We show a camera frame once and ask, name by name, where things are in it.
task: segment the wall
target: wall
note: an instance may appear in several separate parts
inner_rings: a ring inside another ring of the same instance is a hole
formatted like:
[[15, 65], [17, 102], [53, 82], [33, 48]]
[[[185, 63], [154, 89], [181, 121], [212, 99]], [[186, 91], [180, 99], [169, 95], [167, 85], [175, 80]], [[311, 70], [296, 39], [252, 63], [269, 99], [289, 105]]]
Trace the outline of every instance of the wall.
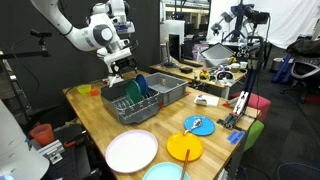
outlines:
[[[101, 1], [80, 0], [61, 1], [68, 20], [77, 28], [85, 27], [85, 17], [90, 8]], [[148, 0], [129, 0], [135, 8], [136, 33], [133, 39], [139, 47], [133, 53], [141, 70], [149, 71], [149, 66], [160, 59], [159, 47], [159, 3]], [[17, 76], [34, 109], [46, 109], [64, 102], [62, 89], [107, 76], [107, 67], [95, 56], [95, 52], [76, 50], [59, 32], [33, 7], [30, 1], [10, 0], [0, 6], [1, 33], [0, 48], [11, 53], [14, 43], [25, 38], [30, 29], [52, 32], [46, 39], [46, 47], [51, 57], [10, 59], [9, 63]], [[16, 44], [16, 53], [38, 51], [38, 39], [29, 39]]]

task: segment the orange cup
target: orange cup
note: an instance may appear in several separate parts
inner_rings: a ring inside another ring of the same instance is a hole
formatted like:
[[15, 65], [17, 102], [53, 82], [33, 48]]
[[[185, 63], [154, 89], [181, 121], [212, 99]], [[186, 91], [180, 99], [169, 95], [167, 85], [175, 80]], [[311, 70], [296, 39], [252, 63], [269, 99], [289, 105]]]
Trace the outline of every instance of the orange cup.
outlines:
[[30, 135], [41, 145], [46, 146], [54, 141], [50, 124], [41, 124], [30, 131]]

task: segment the wooden table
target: wooden table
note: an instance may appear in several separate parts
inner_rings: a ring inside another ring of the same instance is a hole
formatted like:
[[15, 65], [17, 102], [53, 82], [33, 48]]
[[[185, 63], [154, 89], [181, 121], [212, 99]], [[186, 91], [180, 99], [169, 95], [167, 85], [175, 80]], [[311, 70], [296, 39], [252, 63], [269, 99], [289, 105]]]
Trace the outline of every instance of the wooden table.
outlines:
[[[181, 67], [191, 67], [188, 65], [184, 65], [184, 64], [180, 64], [179, 66]], [[229, 98], [229, 92], [230, 92], [230, 86], [226, 86], [226, 85], [222, 85], [219, 83], [215, 83], [213, 81], [209, 81], [209, 80], [200, 80], [199, 79], [199, 74], [202, 72], [203, 67], [191, 67], [193, 69], [192, 73], [189, 74], [185, 74], [185, 73], [181, 73], [179, 69], [177, 68], [167, 68], [165, 66], [162, 66], [161, 64], [156, 64], [156, 65], [152, 65], [150, 66], [150, 68], [156, 72], [161, 72], [161, 73], [165, 73], [168, 75], [172, 75], [172, 76], [176, 76], [182, 79], [185, 79], [186, 81], [191, 82], [192, 80], [194, 80], [194, 76], [197, 76], [197, 80], [199, 82], [203, 82], [204, 84], [207, 84], [209, 86], [212, 86], [214, 88], [219, 88], [221, 89], [221, 96], [222, 98], [228, 99]], [[243, 78], [245, 76], [245, 73], [233, 73], [234, 75], [234, 80], [235, 81], [239, 81], [241, 78]]]
[[[124, 78], [133, 78], [134, 72], [124, 74]], [[103, 84], [93, 84], [93, 87], [101, 88]], [[227, 140], [227, 137], [232, 132], [229, 129], [223, 128], [217, 124], [218, 119], [225, 119], [231, 112], [231, 109], [222, 106], [226, 101], [220, 98], [218, 107], [206, 107], [196, 105], [193, 101], [199, 94], [206, 94], [198, 90], [187, 87], [189, 95], [181, 98], [178, 101], [160, 109], [159, 113], [150, 119], [136, 125], [123, 125], [114, 119], [104, 108], [100, 95], [90, 96], [89, 94], [79, 94], [76, 88], [68, 91], [66, 97], [71, 106], [77, 113], [85, 129], [89, 132], [90, 137], [99, 148], [101, 154], [105, 155], [106, 149], [111, 141], [118, 135], [133, 129], [143, 129], [151, 132], [158, 140], [159, 149], [154, 160], [144, 169], [131, 173], [121, 174], [113, 172], [118, 180], [138, 180], [142, 179], [144, 174], [153, 165], [160, 162], [173, 162], [180, 166], [182, 161], [174, 159], [166, 149], [166, 142], [170, 135], [176, 132], [183, 132], [184, 121], [192, 115], [203, 115], [212, 119], [215, 122], [216, 130], [212, 135], [200, 137], [204, 144], [204, 152], [202, 156], [188, 164], [187, 172], [191, 179], [214, 179], [217, 178], [229, 159], [242, 152], [236, 153], [237, 149], [244, 147], [243, 143], [232, 145]], [[256, 116], [257, 110], [248, 108], [247, 114]], [[251, 127], [253, 119], [243, 116], [236, 124], [238, 127], [247, 131]]]

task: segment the spoon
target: spoon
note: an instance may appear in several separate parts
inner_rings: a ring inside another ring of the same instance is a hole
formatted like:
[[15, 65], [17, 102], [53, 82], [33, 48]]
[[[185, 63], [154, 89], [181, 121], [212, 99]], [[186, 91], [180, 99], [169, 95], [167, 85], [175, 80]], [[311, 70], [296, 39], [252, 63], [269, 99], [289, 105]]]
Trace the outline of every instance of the spoon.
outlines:
[[197, 127], [199, 127], [201, 124], [202, 124], [202, 119], [201, 119], [201, 118], [196, 119], [196, 120], [193, 122], [192, 127], [191, 127], [190, 129], [185, 130], [184, 133], [183, 133], [183, 135], [186, 135], [187, 132], [189, 132], [189, 131], [191, 131], [191, 130], [197, 128]]

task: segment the floor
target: floor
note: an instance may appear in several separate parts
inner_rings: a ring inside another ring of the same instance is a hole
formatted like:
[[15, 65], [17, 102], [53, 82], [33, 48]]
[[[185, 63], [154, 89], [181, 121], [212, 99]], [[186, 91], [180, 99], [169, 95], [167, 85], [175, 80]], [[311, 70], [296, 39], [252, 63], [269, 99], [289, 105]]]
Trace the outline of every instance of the floor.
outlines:
[[[272, 83], [275, 73], [270, 69], [274, 58], [285, 55], [284, 50], [273, 47], [253, 90], [272, 104], [263, 132], [243, 155], [239, 179], [320, 179], [320, 96], [313, 98], [318, 101], [301, 104], [299, 91], [280, 93], [290, 85]], [[234, 85], [231, 94], [242, 86]]]

